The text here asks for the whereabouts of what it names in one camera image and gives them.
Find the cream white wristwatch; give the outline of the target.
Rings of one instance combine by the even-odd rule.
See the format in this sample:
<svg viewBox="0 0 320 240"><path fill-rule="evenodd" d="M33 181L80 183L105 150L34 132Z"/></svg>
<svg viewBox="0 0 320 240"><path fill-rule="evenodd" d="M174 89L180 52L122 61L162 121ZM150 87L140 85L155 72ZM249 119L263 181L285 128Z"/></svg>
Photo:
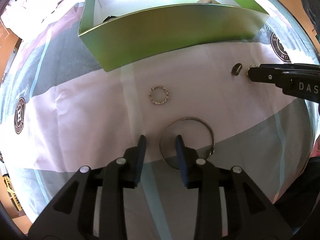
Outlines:
<svg viewBox="0 0 320 240"><path fill-rule="evenodd" d="M201 3L201 4L220 4L216 0L198 0L197 3Z"/></svg>

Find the thin metal bangle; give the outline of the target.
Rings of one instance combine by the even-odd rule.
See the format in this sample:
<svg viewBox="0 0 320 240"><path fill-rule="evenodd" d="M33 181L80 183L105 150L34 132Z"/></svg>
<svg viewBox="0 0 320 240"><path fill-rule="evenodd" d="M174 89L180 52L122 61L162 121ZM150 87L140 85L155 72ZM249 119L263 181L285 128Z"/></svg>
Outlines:
<svg viewBox="0 0 320 240"><path fill-rule="evenodd" d="M164 130L163 132L161 133L161 136L160 136L160 139L159 139L159 143L158 143L158 146L159 146L159 151L160 151L160 154L162 156L162 159L168 164L169 167L175 169L176 171L179 170L178 168L178 164L176 165L173 165L171 164L169 161L167 161L166 157L164 156L164 153L163 153L163 147L161 146L161 143L162 143L162 139L165 135L165 133L167 132L167 130L171 127L171 126L174 126L175 124L177 124L178 122L183 122L183 121L195 121L195 122L198 122L200 124L202 124L209 132L210 134L210 138L211 138L211 146L210 148L207 150L207 153L205 155L205 160L208 160L210 156L213 155L213 153L215 152L215 139L214 139L214 132L213 132L213 129L210 127L210 125L205 122L204 120L200 119L200 118L196 118L196 117L193 117L193 116L186 116L186 117L183 117L183 118L180 118L180 119L177 119L175 120L174 122L172 122L171 124L169 124Z"/></svg>

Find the black wristwatch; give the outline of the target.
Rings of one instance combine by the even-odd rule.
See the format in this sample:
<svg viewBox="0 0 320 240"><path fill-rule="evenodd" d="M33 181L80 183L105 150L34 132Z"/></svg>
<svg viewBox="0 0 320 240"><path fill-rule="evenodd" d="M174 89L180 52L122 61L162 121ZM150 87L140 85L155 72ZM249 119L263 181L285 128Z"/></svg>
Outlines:
<svg viewBox="0 0 320 240"><path fill-rule="evenodd" d="M105 18L104 20L103 20L103 23L104 22L107 22L107 21L110 21L110 20L112 20L112 19L115 19L115 18L117 18L116 16L107 16L107 18Z"/></svg>

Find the green cardboard box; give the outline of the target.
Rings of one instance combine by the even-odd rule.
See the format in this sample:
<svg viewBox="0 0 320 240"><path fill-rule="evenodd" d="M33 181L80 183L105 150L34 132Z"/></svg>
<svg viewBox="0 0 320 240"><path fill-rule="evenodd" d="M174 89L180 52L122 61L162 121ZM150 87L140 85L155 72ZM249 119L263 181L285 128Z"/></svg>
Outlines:
<svg viewBox="0 0 320 240"><path fill-rule="evenodd" d="M109 72L199 44L250 40L267 21L255 0L85 0L79 37ZM107 16L117 18L104 22Z"/></svg>

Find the pink grey patterned bedsheet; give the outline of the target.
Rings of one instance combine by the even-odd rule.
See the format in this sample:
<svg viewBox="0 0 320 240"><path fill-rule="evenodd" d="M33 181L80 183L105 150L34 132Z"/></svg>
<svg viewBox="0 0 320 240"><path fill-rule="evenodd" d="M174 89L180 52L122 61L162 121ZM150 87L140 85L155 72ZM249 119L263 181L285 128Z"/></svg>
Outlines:
<svg viewBox="0 0 320 240"><path fill-rule="evenodd" d="M159 151L163 130L193 116L214 132L207 161L240 166L291 228L319 239L319 103L252 82L250 65L306 63L319 55L278 0L255 0L268 19L250 40L199 44L105 71L79 37L85 0L65 0L22 44L1 84L1 154L33 223L80 167L97 169L146 137L140 181L123 189L127 239L194 239L198 190ZM175 139L204 159L208 130L178 122L161 146L176 165Z"/></svg>

